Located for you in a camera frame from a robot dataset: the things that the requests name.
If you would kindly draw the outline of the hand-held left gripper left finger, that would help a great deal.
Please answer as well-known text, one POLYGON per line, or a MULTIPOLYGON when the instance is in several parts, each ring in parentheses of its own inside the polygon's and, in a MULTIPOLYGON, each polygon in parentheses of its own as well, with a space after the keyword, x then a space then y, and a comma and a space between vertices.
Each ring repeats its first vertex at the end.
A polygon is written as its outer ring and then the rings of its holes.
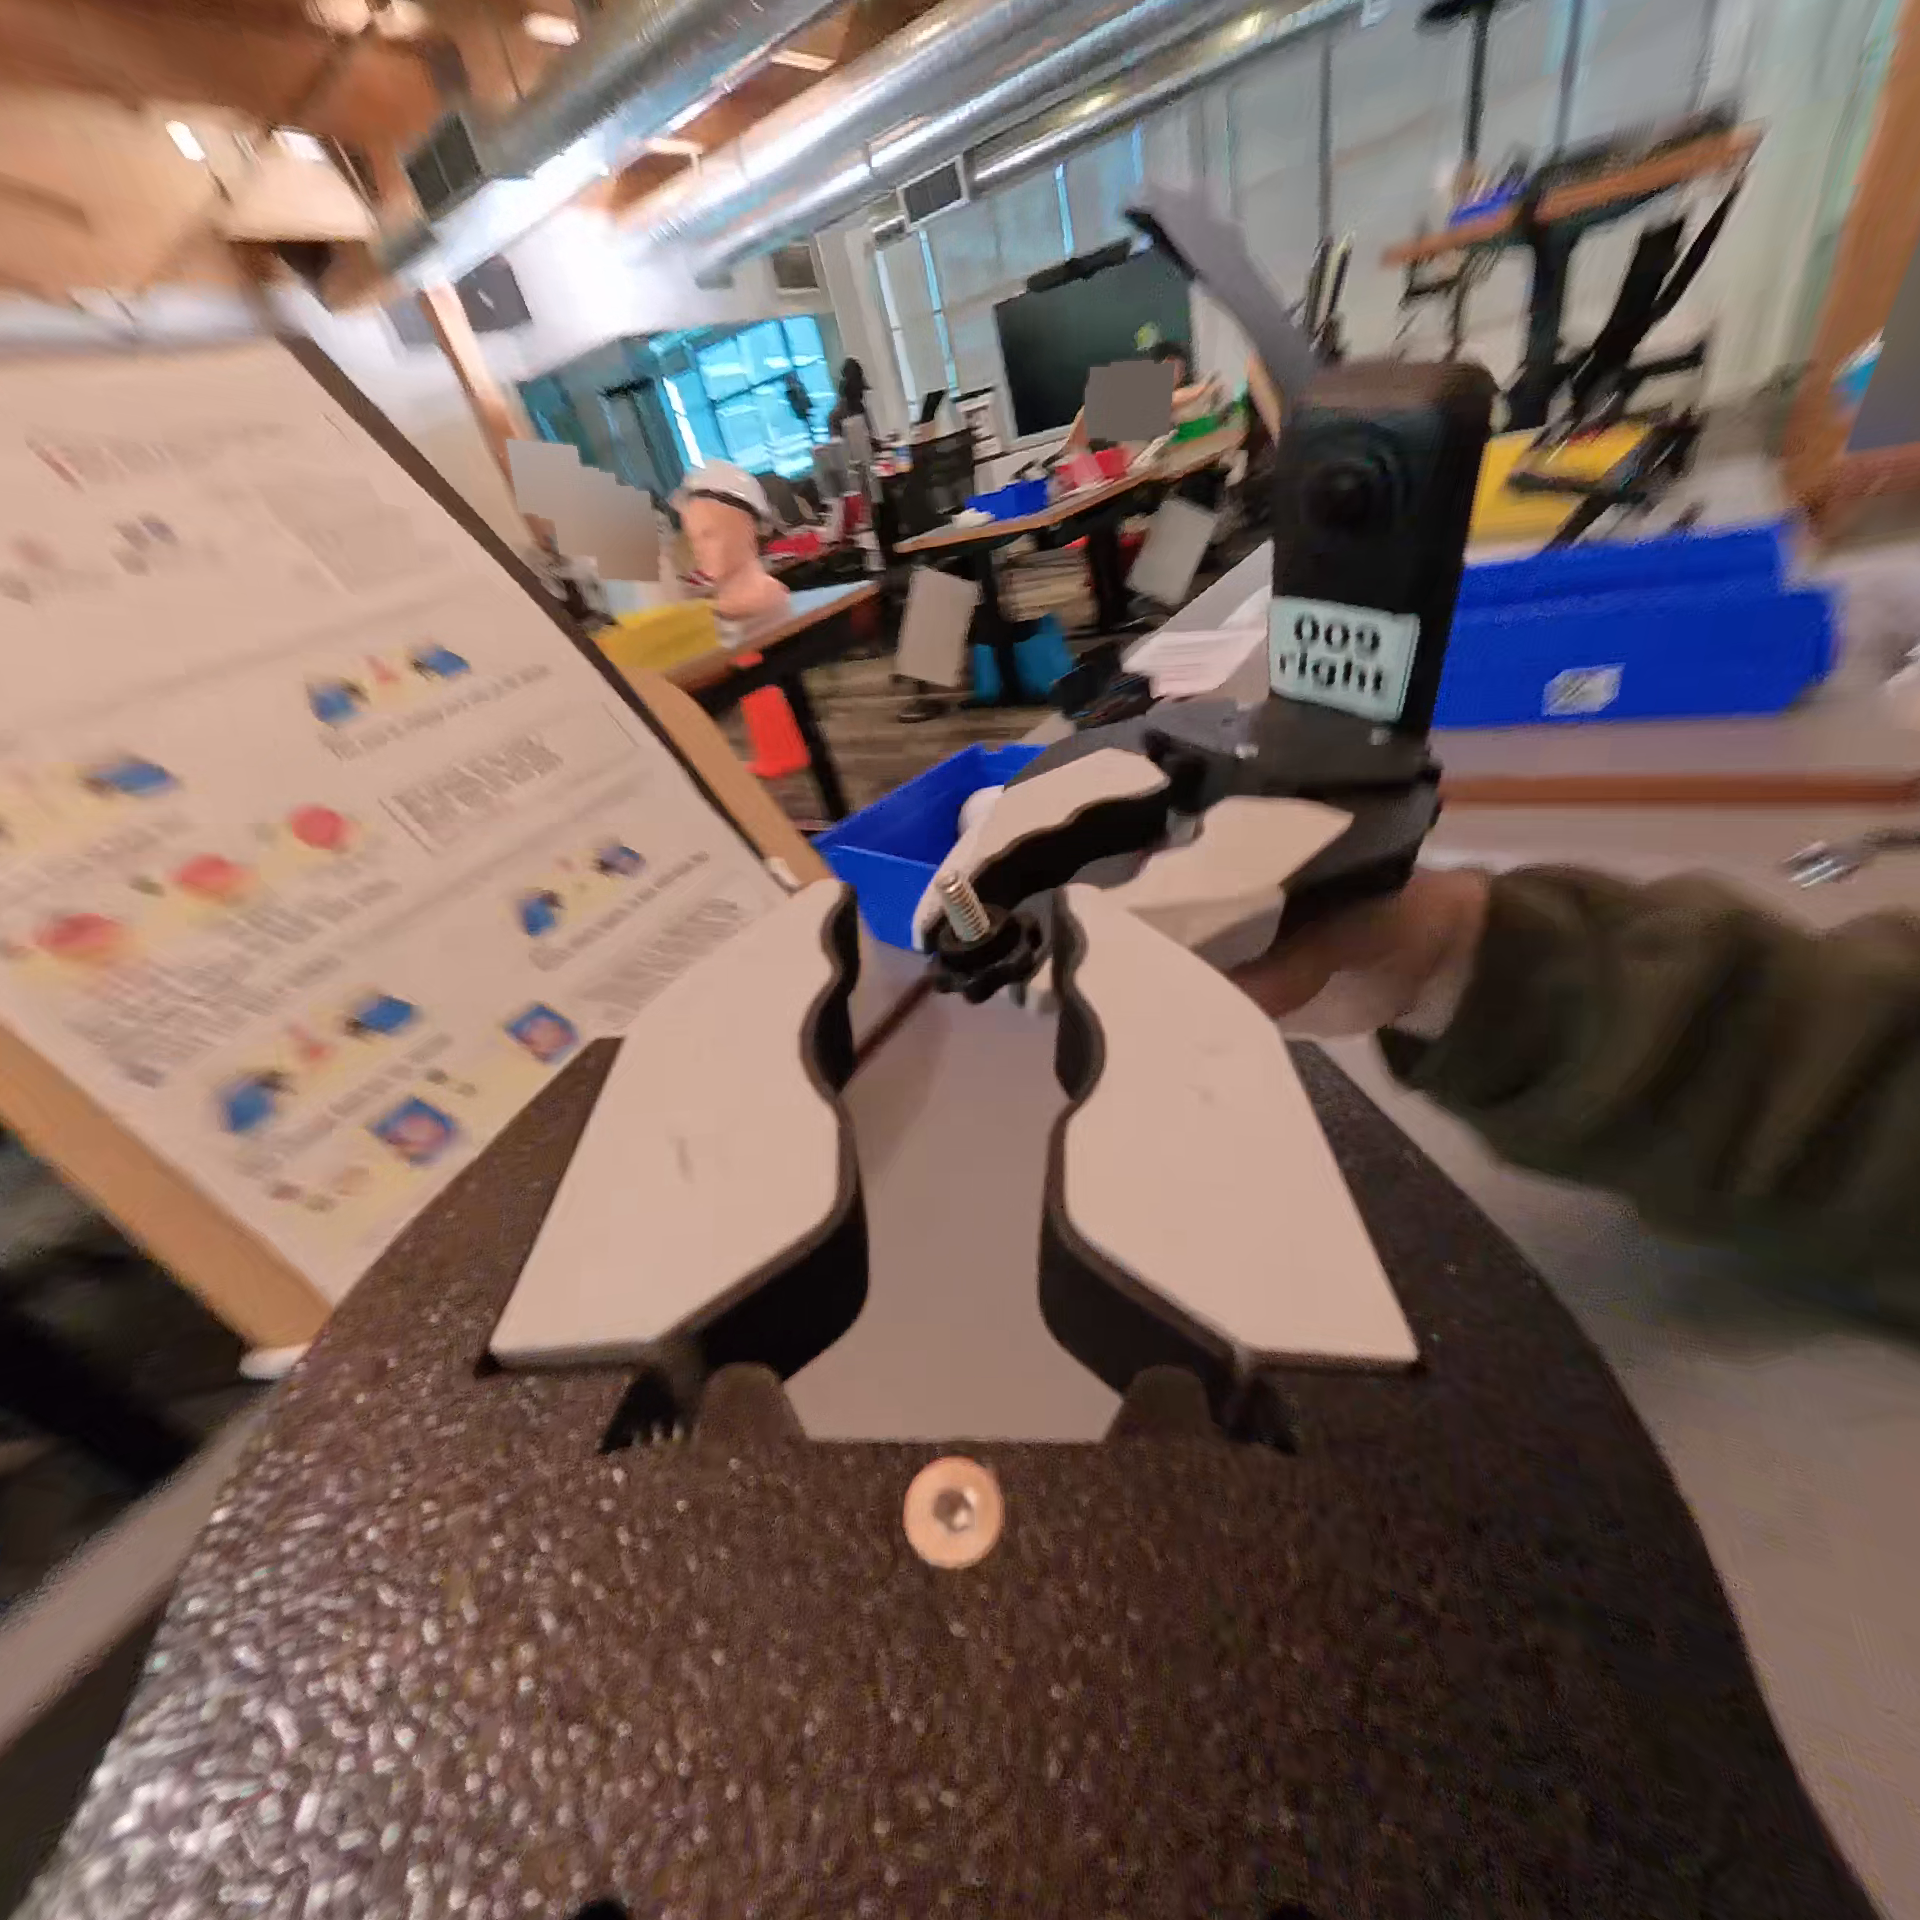
POLYGON ((852 893, 823 879, 635 1014, 491 1329, 495 1364, 789 1380, 852 1331, 857 972, 852 893))

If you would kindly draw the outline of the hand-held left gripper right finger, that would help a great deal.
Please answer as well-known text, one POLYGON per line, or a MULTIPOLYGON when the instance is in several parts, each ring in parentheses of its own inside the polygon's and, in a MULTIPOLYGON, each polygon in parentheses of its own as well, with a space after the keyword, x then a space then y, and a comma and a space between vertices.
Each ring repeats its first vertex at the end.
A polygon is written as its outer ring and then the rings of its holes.
POLYGON ((1088 885, 1055 893, 1042 1320, 1113 1392, 1180 1368, 1404 1374, 1420 1345, 1284 1036, 1088 885))

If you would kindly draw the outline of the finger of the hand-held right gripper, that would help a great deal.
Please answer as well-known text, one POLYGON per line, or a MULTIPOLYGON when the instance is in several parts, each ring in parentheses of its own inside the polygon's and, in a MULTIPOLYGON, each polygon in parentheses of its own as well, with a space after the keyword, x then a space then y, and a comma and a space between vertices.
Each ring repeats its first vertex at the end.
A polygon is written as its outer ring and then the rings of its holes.
POLYGON ((1116 907, 1213 972, 1276 944, 1295 874, 1331 851, 1351 815, 1305 798, 1232 797, 1116 887, 1116 907))
POLYGON ((964 880, 983 908, 1009 914, 1103 858, 1150 851, 1168 828, 1172 792, 1160 767, 1122 748, 995 789, 936 864, 936 943, 951 943, 950 879, 964 880))

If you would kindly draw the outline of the black star knob screw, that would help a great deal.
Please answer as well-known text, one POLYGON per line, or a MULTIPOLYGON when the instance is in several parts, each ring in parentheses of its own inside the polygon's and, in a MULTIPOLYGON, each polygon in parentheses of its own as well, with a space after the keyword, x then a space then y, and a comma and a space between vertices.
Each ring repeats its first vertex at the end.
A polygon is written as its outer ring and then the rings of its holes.
POLYGON ((989 907, 962 874, 936 877, 932 893, 938 902, 928 947, 932 991, 967 1005, 999 994, 1023 1002, 1049 955, 1044 922, 1023 908, 989 907))

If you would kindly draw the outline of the person's right forearm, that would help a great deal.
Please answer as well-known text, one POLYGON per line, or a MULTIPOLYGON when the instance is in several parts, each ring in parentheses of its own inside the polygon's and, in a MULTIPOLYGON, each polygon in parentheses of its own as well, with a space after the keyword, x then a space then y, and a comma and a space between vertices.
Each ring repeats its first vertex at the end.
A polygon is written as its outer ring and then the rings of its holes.
POLYGON ((1487 877, 1387 1072, 1504 1164, 1625 1203, 1915 1335, 1918 922, 1775 914, 1713 877, 1487 877))

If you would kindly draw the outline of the person's right hand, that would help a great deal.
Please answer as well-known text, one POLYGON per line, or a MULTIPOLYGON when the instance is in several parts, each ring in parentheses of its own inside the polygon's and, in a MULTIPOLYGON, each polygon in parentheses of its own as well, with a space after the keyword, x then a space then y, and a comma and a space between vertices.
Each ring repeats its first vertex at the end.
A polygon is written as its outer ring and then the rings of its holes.
POLYGON ((1415 869, 1396 895, 1284 935, 1227 976, 1290 1038, 1429 1041, 1471 983, 1491 887, 1476 869, 1415 869))

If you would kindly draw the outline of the blue plastic bin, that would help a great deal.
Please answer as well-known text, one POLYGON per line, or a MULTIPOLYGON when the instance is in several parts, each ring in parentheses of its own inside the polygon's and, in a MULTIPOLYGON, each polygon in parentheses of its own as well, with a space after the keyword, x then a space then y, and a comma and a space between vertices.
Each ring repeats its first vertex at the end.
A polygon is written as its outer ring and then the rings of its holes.
POLYGON ((965 805, 1039 757, 1039 747, 1021 743, 964 747, 813 836, 827 871, 852 888, 871 941, 914 949, 917 902, 962 836, 965 805))

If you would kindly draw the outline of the white paper sheet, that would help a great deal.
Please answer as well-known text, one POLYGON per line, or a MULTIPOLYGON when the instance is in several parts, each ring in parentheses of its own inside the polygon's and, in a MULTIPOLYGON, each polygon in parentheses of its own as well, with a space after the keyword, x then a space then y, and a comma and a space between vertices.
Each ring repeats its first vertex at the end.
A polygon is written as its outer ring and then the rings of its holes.
POLYGON ((1238 709, 1269 692, 1267 628, 1236 625, 1215 631, 1161 631, 1143 637, 1122 671, 1142 680, 1156 702, 1227 700, 1238 709))

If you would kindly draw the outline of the large blue storage bin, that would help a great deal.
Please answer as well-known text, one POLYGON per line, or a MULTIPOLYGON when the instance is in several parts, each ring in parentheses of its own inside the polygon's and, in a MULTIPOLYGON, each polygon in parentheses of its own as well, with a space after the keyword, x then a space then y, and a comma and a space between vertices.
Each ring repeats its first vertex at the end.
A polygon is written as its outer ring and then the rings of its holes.
POLYGON ((1833 590, 1792 570, 1779 521, 1473 563, 1432 727, 1772 716, 1830 676, 1836 620, 1833 590))

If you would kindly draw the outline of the black equipment stand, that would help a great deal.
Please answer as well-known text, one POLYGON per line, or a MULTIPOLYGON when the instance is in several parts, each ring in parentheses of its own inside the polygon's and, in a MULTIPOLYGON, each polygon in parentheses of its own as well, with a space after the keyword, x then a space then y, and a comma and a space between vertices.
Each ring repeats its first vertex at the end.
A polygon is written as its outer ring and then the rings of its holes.
POLYGON ((1704 271, 1763 128, 1742 109, 1701 109, 1514 162, 1493 186, 1380 257, 1404 311, 1440 304, 1452 351, 1467 351, 1471 304, 1495 271, 1524 271, 1518 361, 1504 427, 1533 431, 1572 410, 1596 347, 1636 361, 1625 337, 1653 330, 1704 271))

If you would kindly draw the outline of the orange traffic cone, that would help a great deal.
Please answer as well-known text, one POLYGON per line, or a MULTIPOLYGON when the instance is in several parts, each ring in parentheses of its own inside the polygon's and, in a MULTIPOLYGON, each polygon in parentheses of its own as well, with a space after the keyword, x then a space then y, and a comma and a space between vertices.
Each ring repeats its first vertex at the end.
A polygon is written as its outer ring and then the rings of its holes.
POLYGON ((737 702, 745 734, 748 771, 766 784, 801 778, 811 771, 811 752, 797 710, 780 684, 761 684, 737 702))

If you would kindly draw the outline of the yellow plastic bin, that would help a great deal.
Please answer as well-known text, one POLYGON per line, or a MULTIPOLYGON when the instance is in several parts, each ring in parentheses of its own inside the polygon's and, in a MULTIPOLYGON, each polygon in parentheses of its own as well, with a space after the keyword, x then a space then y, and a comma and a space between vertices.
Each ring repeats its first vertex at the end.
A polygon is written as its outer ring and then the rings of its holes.
POLYGON ((592 642, 624 675, 671 675, 725 650, 710 603, 673 601, 620 612, 592 642))

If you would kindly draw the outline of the printed instruction board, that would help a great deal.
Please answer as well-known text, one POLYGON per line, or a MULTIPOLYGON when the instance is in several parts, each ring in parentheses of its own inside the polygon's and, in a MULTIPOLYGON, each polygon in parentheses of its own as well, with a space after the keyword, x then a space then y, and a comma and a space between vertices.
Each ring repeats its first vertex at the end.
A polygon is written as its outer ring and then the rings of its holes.
POLYGON ((794 888, 292 347, 4 357, 4 1122, 256 1350, 794 888))

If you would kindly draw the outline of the black wall monitor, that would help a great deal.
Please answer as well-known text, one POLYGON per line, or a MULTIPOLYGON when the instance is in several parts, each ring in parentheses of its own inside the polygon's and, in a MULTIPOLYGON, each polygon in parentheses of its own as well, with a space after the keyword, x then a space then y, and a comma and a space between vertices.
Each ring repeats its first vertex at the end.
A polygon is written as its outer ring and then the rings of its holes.
POLYGON ((1093 369, 1160 342, 1189 347, 1187 278, 1151 247, 1113 243, 1044 269, 992 325, 1016 438, 1065 429, 1093 369))

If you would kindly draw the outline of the silver ceiling duct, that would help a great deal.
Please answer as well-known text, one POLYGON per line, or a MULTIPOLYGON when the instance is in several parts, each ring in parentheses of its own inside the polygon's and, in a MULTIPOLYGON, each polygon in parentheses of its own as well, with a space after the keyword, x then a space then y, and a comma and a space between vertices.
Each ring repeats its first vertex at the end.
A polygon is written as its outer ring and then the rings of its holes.
POLYGON ((381 222, 373 263, 409 289, 468 277, 831 10, 831 2, 602 6, 532 92, 508 106, 456 104, 401 156, 415 210, 381 222))
POLYGON ((977 136, 1255 13, 1225 2, 948 2, 767 113, 628 215, 700 287, 857 215, 977 136))

